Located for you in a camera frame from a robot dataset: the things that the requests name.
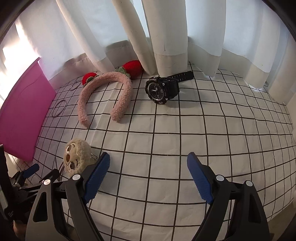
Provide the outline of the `black wrist watch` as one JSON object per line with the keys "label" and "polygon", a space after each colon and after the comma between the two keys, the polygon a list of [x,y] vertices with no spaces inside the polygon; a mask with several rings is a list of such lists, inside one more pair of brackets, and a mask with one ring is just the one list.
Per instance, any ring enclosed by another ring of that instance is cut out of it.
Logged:
{"label": "black wrist watch", "polygon": [[180,92],[179,83],[194,78],[193,71],[186,71],[168,77],[152,77],[145,84],[145,93],[156,104],[166,104]]}

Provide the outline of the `white checked tablecloth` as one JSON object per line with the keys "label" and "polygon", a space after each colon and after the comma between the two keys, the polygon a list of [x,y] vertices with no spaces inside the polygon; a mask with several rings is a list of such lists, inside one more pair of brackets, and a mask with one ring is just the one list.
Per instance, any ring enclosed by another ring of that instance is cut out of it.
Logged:
{"label": "white checked tablecloth", "polygon": [[[273,100],[268,85],[256,89],[236,73],[219,69],[215,77],[189,64],[194,78],[165,105],[145,93],[149,76],[132,83],[132,100],[120,123],[112,121],[113,101],[96,90],[87,103],[91,126],[78,121],[77,102],[83,89],[75,78],[56,89],[43,121],[33,163],[37,183],[59,168],[67,142],[80,138],[92,152],[110,155],[110,167],[88,207],[105,240],[191,240],[209,209],[187,168],[187,155],[227,180],[250,180],[266,217],[273,219],[293,199],[295,142],[284,104]],[[66,107],[51,117],[55,104]]]}

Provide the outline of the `white curtain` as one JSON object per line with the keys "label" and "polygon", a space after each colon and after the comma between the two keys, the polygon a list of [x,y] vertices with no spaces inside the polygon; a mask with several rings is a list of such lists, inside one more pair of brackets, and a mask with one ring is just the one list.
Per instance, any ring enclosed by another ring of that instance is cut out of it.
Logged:
{"label": "white curtain", "polygon": [[162,77],[194,63],[233,71],[278,102],[295,97],[295,40],[263,1],[34,1],[1,39],[1,96],[37,58],[61,83],[138,59]]}

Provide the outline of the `large silver bangle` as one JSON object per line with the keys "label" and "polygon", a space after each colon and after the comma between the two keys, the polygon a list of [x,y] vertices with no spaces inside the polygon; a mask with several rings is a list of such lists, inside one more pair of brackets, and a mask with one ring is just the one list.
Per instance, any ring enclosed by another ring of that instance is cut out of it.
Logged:
{"label": "large silver bangle", "polygon": [[62,114],[62,112],[64,111],[64,109],[66,107],[66,104],[67,104],[67,101],[65,99],[62,99],[62,100],[58,101],[55,104],[55,106],[54,106],[54,108],[53,108],[53,110],[51,112],[51,117],[52,118],[59,117]]}

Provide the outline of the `pink plastic tub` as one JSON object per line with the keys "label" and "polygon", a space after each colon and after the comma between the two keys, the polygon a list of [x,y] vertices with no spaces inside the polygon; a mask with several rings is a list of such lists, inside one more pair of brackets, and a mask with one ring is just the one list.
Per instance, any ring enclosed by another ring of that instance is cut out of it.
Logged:
{"label": "pink plastic tub", "polygon": [[22,74],[1,107],[4,151],[26,162],[33,160],[43,121],[56,95],[39,60]]}

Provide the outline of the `pink fuzzy strawberry headband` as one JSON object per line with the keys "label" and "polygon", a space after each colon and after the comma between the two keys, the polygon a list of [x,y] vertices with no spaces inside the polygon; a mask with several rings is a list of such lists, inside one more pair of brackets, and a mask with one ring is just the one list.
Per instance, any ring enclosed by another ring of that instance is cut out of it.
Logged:
{"label": "pink fuzzy strawberry headband", "polygon": [[107,85],[111,85],[115,89],[113,92],[110,89],[107,90],[107,94],[102,94],[102,97],[104,100],[111,99],[113,101],[110,118],[112,121],[120,122],[132,99],[132,80],[139,77],[143,70],[140,61],[132,60],[105,74],[86,73],[81,80],[83,89],[77,102],[79,123],[86,128],[91,126],[91,120],[87,113],[87,102],[96,90]]}

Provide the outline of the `plush sloth hair accessory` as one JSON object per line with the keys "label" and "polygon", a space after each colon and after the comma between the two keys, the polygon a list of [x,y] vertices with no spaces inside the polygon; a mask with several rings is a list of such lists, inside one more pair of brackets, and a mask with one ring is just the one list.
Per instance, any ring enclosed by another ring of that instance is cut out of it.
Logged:
{"label": "plush sloth hair accessory", "polygon": [[98,157],[85,140],[72,139],[66,144],[63,165],[68,177],[81,174],[89,165],[95,164]]}

